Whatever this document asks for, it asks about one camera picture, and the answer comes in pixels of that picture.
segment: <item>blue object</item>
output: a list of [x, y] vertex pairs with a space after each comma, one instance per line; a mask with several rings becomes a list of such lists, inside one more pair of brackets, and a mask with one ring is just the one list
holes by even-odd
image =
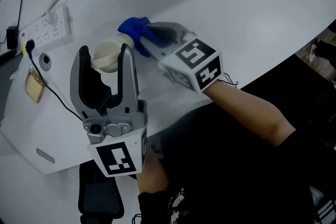
[[148, 40], [156, 41], [160, 43], [161, 41], [147, 28], [147, 24], [151, 22], [147, 17], [143, 18], [129, 18], [124, 21], [118, 28], [118, 31], [129, 35], [134, 40], [134, 45], [137, 51], [145, 57], [150, 57], [150, 54], [146, 49], [140, 44], [141, 36], [144, 36]]

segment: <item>beige object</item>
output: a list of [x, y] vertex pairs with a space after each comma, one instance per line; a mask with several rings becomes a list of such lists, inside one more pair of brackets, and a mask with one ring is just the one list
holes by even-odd
[[26, 81], [26, 92], [36, 103], [41, 100], [41, 97], [44, 93], [45, 86], [41, 83], [37, 77], [37, 74], [30, 73]]
[[133, 39], [123, 33], [118, 34], [114, 40], [102, 42], [91, 59], [92, 67], [106, 73], [116, 72], [118, 70], [118, 56], [124, 43], [130, 46], [131, 49], [134, 48]]

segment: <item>white desk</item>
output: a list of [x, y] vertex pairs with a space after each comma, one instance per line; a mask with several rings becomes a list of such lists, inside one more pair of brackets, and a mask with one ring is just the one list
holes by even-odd
[[[147, 16], [153, 22], [179, 22], [219, 46], [225, 70], [240, 82], [241, 87], [285, 60], [336, 18], [334, 0], [64, 1], [73, 17], [73, 42], [67, 43], [72, 57], [82, 45], [88, 45], [93, 51], [100, 41], [113, 36], [126, 18]], [[21, 25], [27, 25], [43, 13], [48, 2], [24, 0]], [[1, 36], [8, 22], [15, 23], [17, 15], [13, 14], [13, 10], [17, 10], [18, 4], [18, 0], [3, 0], [0, 4]], [[208, 102], [203, 96], [177, 85], [170, 84], [169, 91], [163, 91], [168, 82], [161, 78], [154, 62], [136, 58], [141, 83], [147, 88], [140, 97], [149, 103], [150, 134]], [[55, 82], [69, 102], [68, 84], [57, 83], [62, 80], [61, 71], [55, 69], [53, 72], [49, 79]], [[69, 77], [70, 74], [64, 72], [62, 76]], [[43, 112], [46, 112], [49, 121], [52, 117], [54, 122], [70, 126], [75, 132], [73, 135], [78, 138], [78, 154], [74, 163], [89, 158], [84, 147], [87, 142], [85, 133], [81, 135], [80, 124], [75, 123], [76, 119], [73, 120], [60, 104], [56, 104], [56, 100], [53, 103], [53, 97], [48, 98]], [[54, 110], [50, 110], [50, 102], [57, 105]], [[31, 135], [31, 131], [27, 130], [27, 136]], [[0, 216], [6, 224], [79, 223], [78, 168], [45, 176], [23, 159], [3, 136], [0, 137], [0, 168], [5, 175], [0, 177]], [[124, 201], [125, 217], [116, 222], [129, 223], [132, 215], [139, 212], [136, 183], [128, 177], [118, 178], [117, 183]]]

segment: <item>black sleeve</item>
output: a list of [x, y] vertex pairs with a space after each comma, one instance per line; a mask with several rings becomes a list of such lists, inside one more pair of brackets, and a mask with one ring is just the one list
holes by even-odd
[[154, 194], [142, 193], [138, 196], [141, 223], [165, 224], [168, 223], [168, 205], [171, 195], [168, 191], [160, 191]]
[[336, 199], [336, 151], [310, 131], [295, 131], [276, 149], [281, 163], [290, 166], [309, 186]]

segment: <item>power strip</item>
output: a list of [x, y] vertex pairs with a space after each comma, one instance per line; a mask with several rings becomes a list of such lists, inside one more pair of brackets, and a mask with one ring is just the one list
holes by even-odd
[[44, 16], [20, 32], [22, 48], [30, 39], [35, 42], [35, 48], [41, 48], [71, 34], [68, 7], [62, 5], [54, 12], [57, 14], [57, 20], [54, 24], [48, 24], [46, 16]]

